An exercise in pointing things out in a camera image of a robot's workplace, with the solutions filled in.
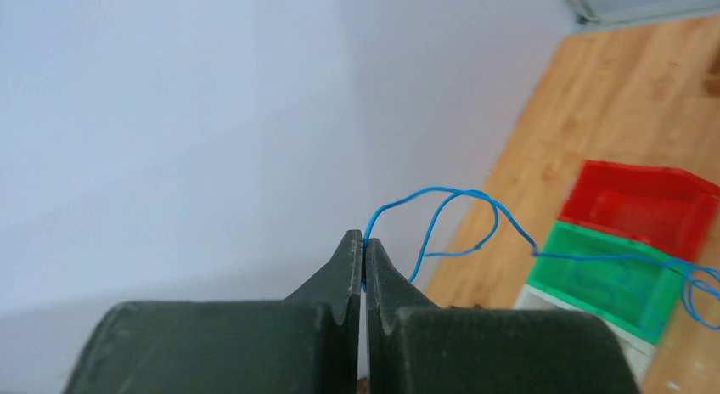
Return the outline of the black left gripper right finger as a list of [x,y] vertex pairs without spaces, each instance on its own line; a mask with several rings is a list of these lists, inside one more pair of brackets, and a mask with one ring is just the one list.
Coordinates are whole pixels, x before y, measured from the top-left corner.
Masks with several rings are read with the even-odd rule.
[[619,342],[596,316],[562,309],[441,308],[364,248],[373,393],[636,393]]

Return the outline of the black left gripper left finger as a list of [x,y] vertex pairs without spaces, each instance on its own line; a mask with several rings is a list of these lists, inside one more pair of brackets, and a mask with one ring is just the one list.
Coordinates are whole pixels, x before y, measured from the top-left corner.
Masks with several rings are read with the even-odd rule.
[[126,301],[98,322],[68,393],[353,393],[363,237],[278,301]]

